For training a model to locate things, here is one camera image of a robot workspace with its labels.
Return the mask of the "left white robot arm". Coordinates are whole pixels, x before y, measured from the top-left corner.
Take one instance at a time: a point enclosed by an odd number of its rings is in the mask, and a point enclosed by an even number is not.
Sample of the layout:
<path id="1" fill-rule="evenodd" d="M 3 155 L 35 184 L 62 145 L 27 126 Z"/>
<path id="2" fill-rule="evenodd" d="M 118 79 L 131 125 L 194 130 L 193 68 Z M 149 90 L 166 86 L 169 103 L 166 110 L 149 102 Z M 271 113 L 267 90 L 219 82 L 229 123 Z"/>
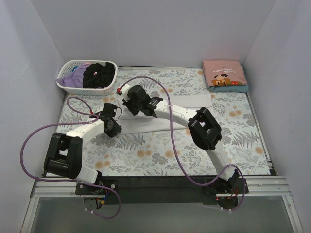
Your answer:
<path id="1" fill-rule="evenodd" d="M 48 146 L 44 170 L 47 173 L 84 182 L 92 194 L 99 194 L 104 187 L 103 181 L 99 179 L 101 174 L 83 165 L 83 147 L 103 133 L 113 138 L 121 132 L 121 125 L 114 119 L 117 109 L 118 106 L 106 103 L 96 116 L 90 118 L 95 122 L 81 125 L 66 133 L 54 133 Z"/>

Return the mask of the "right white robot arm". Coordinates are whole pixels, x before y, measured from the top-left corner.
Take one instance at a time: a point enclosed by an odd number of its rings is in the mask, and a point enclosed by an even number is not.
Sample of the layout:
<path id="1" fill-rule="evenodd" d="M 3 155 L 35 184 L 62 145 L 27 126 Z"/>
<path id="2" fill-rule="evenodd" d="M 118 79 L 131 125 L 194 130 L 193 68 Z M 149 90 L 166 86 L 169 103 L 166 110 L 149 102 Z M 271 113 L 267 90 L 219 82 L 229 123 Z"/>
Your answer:
<path id="1" fill-rule="evenodd" d="M 230 166 L 222 143 L 221 127 L 208 108 L 193 110 L 171 105 L 162 98 L 151 98 L 140 85 L 123 84 L 117 93 L 123 97 L 123 105 L 134 116 L 142 112 L 148 117 L 169 120 L 170 123 L 187 127 L 194 144 L 210 157 L 221 179 L 220 188 L 226 193 L 237 188 L 239 173 Z"/>

